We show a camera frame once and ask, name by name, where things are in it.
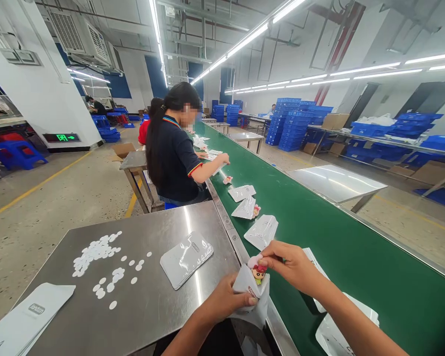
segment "hand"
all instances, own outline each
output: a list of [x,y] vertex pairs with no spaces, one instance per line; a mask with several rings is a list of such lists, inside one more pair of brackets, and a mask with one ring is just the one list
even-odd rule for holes
[[217,158],[221,162],[224,162],[226,164],[231,164],[231,162],[229,162],[229,155],[227,153],[221,153],[220,155],[217,156]]
[[257,298],[249,293],[234,294],[232,285],[236,277],[237,273],[224,276],[209,298],[198,308],[197,312],[206,322],[216,325],[237,309],[257,303]]
[[198,158],[208,158],[208,154],[206,152],[195,152]]
[[271,243],[261,252],[259,264],[279,273],[300,292],[316,298],[329,282],[311,263],[299,246],[281,241]]

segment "green exit sign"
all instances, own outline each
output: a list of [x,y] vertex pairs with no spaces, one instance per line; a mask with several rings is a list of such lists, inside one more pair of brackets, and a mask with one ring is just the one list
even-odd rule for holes
[[55,142],[81,142],[79,136],[75,133],[45,133],[43,135],[46,141],[50,143]]

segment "cardboard box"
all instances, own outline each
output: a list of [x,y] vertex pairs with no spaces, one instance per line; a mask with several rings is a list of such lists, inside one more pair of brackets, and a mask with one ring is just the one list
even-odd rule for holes
[[132,143],[121,143],[118,145],[113,145],[112,148],[114,149],[115,156],[111,157],[111,160],[113,162],[123,162],[124,158],[127,157],[129,152],[135,151],[135,147]]
[[344,142],[335,142],[331,145],[330,153],[338,157],[345,152],[346,146]]
[[349,114],[328,114],[323,120],[321,128],[327,130],[342,129],[349,117]]
[[442,179],[445,179],[445,163],[428,161],[412,175],[412,178],[435,185]]
[[308,154],[313,154],[316,148],[316,143],[307,143],[303,148],[303,151]]
[[[415,173],[415,170],[410,167],[409,165],[395,165],[392,166],[391,169],[387,171],[387,173],[394,175],[393,173],[402,174],[403,176],[410,177]],[[394,175],[396,177],[399,177],[400,179],[407,179],[407,177],[401,177],[398,175]]]

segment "yellow floor line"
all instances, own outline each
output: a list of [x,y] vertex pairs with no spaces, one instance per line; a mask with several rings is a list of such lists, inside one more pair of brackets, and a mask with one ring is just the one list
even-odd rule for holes
[[[142,187],[142,181],[140,180],[138,182],[138,188],[141,188],[141,187]],[[137,202],[137,196],[134,193],[132,195],[132,198],[130,199],[129,207],[127,208],[127,211],[125,212],[124,218],[130,218],[132,216],[136,202]]]
[[[288,153],[286,153],[286,152],[281,152],[281,153],[284,154],[284,155],[287,156],[287,157],[290,157],[291,159],[293,159],[293,160],[295,160],[295,161],[298,161],[298,162],[300,162],[300,163],[303,163],[303,164],[306,165],[306,166],[314,167],[313,165],[311,165],[311,164],[309,164],[309,163],[306,163],[306,162],[302,161],[301,159],[299,159],[299,158],[297,158],[297,157],[294,157],[294,156],[292,156],[292,155],[290,155],[290,154],[288,154]],[[421,214],[419,214],[419,213],[413,212],[412,210],[410,210],[410,209],[408,209],[408,208],[405,208],[405,207],[403,207],[403,206],[401,206],[401,205],[398,205],[398,204],[396,204],[396,203],[394,203],[394,202],[392,202],[392,201],[390,201],[390,200],[387,200],[387,199],[385,199],[385,198],[381,198],[381,197],[378,196],[378,195],[375,195],[374,198],[375,198],[375,199],[379,199],[379,200],[381,200],[381,201],[383,201],[383,202],[385,202],[385,203],[391,204],[391,205],[395,206],[396,208],[399,208],[399,209],[402,209],[402,210],[404,210],[404,211],[407,211],[408,213],[411,213],[412,215],[414,215],[414,216],[416,216],[416,217],[418,217],[418,218],[421,218],[422,220],[424,220],[424,221],[426,221],[426,222],[429,222],[429,223],[431,223],[432,225],[435,225],[435,226],[437,226],[437,227],[439,227],[439,228],[445,230],[445,226],[439,224],[438,222],[435,222],[435,221],[433,221],[433,220],[430,220],[429,218],[426,218],[425,216],[423,216],[423,215],[421,215]]]
[[39,188],[41,188],[43,185],[45,185],[46,183],[48,183],[50,180],[54,179],[55,177],[57,177],[58,175],[60,175],[61,173],[63,173],[65,170],[67,170],[68,168],[72,167],[73,165],[75,165],[76,163],[78,163],[79,161],[83,160],[84,158],[86,158],[87,156],[89,156],[92,153],[92,151],[86,153],[84,156],[82,156],[81,158],[78,158],[76,161],[74,161],[73,163],[71,163],[70,165],[64,167],[63,169],[61,169],[60,171],[56,172],[55,174],[53,174],[51,177],[49,177],[48,179],[45,179],[44,181],[42,181],[40,184],[34,186],[33,188],[31,188],[30,190],[28,190],[27,192],[23,193],[22,195],[20,195],[18,198],[13,199],[10,203],[8,203],[7,205],[5,205],[4,207],[0,208],[0,214],[3,213],[5,210],[7,210],[8,208],[12,207],[13,205],[15,205],[16,203],[18,203],[20,200],[22,200],[23,198],[26,198],[28,195],[30,195],[31,193],[33,193],[35,190],[38,190]]

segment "table leg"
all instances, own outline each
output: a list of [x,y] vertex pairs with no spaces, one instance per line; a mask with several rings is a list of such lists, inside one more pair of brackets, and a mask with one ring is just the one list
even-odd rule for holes
[[148,214],[150,211],[148,210],[147,205],[145,204],[145,200],[143,199],[142,192],[138,188],[137,182],[135,181],[135,177],[130,172],[129,169],[124,170],[125,175],[127,176],[127,179],[129,180],[130,186],[132,187],[132,190],[135,193],[135,196],[137,197],[138,202],[140,203],[140,206],[142,207],[142,210],[145,214]]
[[364,205],[367,204],[367,202],[369,200],[372,199],[372,197],[375,195],[376,193],[372,193],[370,195],[365,195],[364,197],[362,197],[351,209],[351,211],[353,213],[357,213],[359,210],[361,210],[363,208]]
[[145,191],[147,192],[148,198],[151,201],[151,204],[155,204],[155,199],[153,199],[152,192],[150,191],[150,187],[148,186],[147,179],[145,178],[145,174],[143,174],[143,171],[138,171],[138,175],[140,176],[140,179],[142,180],[142,185],[145,188]]
[[313,153],[311,154],[312,156],[314,156],[314,155],[318,152],[318,149],[320,148],[321,143],[322,143],[323,140],[325,139],[325,135],[326,135],[326,132],[323,131],[323,135],[321,135],[320,142],[316,144],[316,148],[315,148],[315,150],[313,151]]
[[445,187],[445,178],[439,181],[437,184],[435,184],[432,188],[427,190],[425,193],[422,194],[423,197],[426,197],[430,193],[433,193],[436,190],[439,190],[441,188]]

